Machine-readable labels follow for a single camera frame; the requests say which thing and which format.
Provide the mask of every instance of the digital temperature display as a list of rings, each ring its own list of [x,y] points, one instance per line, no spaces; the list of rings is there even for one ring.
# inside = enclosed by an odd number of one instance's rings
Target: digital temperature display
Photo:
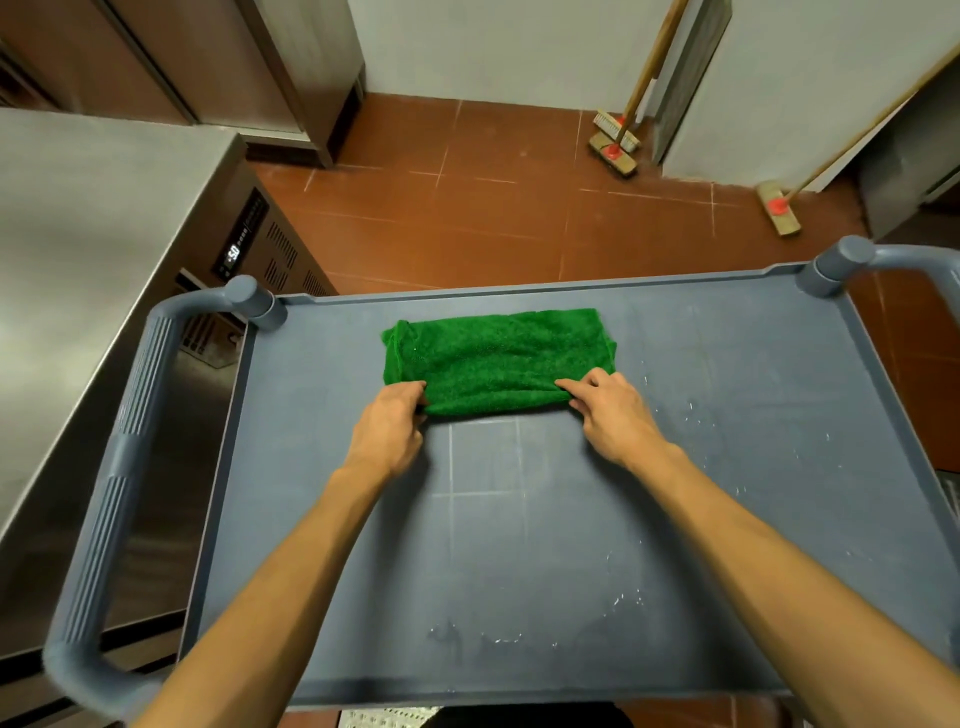
[[[266,199],[255,187],[233,223],[227,242],[213,266],[214,276],[224,283],[233,278],[269,210]]]

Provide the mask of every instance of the stainless steel counter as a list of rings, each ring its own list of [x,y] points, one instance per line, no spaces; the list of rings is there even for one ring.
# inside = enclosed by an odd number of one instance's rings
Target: stainless steel counter
[[[218,129],[0,109],[0,655],[43,641],[143,317],[189,268],[186,228],[223,244],[243,154]],[[185,606],[234,368],[182,359],[112,623]]]

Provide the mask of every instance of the microfiber cloth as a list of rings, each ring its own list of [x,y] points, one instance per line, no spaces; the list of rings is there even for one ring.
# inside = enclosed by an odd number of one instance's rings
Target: microfiber cloth
[[[616,342],[595,308],[398,321],[383,381],[423,379],[431,415],[483,415],[564,402],[555,379],[581,379],[594,367],[613,373]]]

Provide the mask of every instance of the gray plastic cart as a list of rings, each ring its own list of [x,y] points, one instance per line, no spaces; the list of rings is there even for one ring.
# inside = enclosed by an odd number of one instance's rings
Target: gray plastic cart
[[[188,651],[318,496],[381,386],[397,319],[596,307],[665,434],[940,658],[960,661],[960,535],[842,281],[960,254],[843,238],[761,272],[315,299],[246,277],[158,305],[133,364],[44,662],[136,716],[159,681],[97,651],[183,321],[250,320],[188,609]],[[433,422],[364,528],[291,705],[782,691],[659,507],[567,408]]]

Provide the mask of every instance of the refrigerator door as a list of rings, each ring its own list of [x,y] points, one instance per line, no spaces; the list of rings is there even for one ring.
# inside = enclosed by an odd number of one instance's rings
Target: refrigerator door
[[[201,123],[300,131],[232,0],[111,5]]]
[[[0,40],[36,71],[63,110],[189,123],[91,0],[0,3]]]

